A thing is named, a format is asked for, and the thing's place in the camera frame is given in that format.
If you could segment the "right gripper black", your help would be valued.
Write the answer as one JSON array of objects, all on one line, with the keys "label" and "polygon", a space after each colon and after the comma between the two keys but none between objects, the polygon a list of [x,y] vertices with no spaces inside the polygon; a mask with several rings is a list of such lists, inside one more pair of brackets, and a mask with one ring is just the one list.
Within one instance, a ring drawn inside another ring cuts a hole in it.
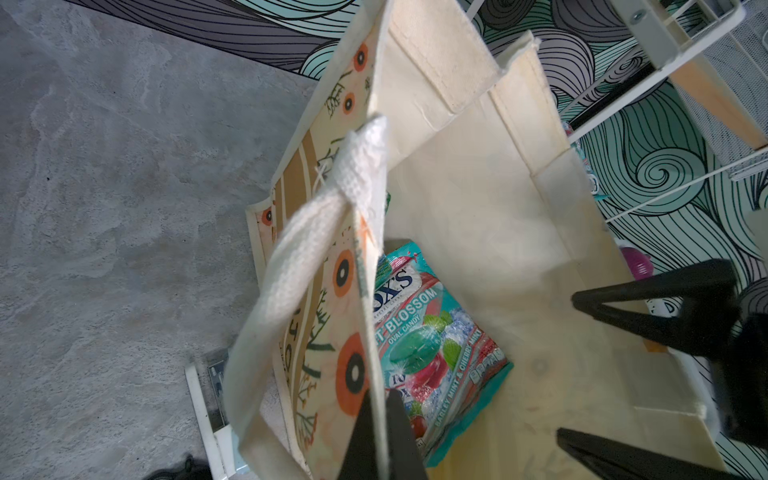
[{"label": "right gripper black", "polygon": [[[597,321],[691,356],[717,359],[725,352],[713,364],[721,431],[730,439],[765,449],[767,280],[740,294],[739,319],[736,284],[731,262],[712,259],[643,280],[579,291],[571,302]],[[600,479],[740,479],[567,428],[557,430],[556,440]]]}]

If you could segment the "purple onion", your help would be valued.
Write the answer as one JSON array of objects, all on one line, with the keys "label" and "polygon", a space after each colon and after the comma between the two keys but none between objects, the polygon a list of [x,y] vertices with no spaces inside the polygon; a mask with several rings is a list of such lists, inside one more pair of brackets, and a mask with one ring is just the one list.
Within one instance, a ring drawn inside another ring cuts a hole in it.
[{"label": "purple onion", "polygon": [[627,240],[617,239],[616,242],[635,280],[643,280],[653,276],[653,264],[648,255]]}]

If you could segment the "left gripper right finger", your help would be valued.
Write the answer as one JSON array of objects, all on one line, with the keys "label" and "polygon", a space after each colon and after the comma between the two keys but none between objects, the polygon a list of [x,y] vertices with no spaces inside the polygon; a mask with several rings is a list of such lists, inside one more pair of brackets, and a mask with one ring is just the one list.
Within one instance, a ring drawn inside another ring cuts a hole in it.
[{"label": "left gripper right finger", "polygon": [[428,476],[406,413],[402,395],[390,390],[386,399],[389,478],[427,480]]}]

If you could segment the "cream canvas grocery bag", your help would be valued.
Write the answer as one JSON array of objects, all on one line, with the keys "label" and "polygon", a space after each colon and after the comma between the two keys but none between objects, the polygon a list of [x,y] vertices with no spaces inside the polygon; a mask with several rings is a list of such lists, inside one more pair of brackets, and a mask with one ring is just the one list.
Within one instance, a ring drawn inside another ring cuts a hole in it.
[{"label": "cream canvas grocery bag", "polygon": [[513,367],[434,479],[587,479],[571,428],[716,470],[678,361],[572,307],[629,280],[562,128],[538,45],[490,54],[454,1],[366,1],[249,224],[260,296],[231,351],[224,402],[262,479],[336,479],[369,398],[372,457],[398,438],[374,362],[376,263],[398,241]]}]

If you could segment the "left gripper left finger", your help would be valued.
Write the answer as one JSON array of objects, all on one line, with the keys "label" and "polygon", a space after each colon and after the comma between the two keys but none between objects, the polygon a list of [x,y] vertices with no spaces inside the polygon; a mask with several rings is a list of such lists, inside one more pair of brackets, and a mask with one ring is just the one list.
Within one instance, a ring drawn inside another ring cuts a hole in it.
[{"label": "left gripper left finger", "polygon": [[338,480],[377,480],[376,440],[370,394],[365,393]]}]

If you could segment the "teal red snack bag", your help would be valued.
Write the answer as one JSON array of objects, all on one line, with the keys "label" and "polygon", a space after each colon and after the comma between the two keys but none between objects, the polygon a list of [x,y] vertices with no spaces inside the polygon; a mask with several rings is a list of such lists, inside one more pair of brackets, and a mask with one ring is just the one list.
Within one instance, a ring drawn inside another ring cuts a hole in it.
[{"label": "teal red snack bag", "polygon": [[414,242],[379,261],[373,321],[385,386],[400,393],[424,463],[434,468],[513,364]]}]

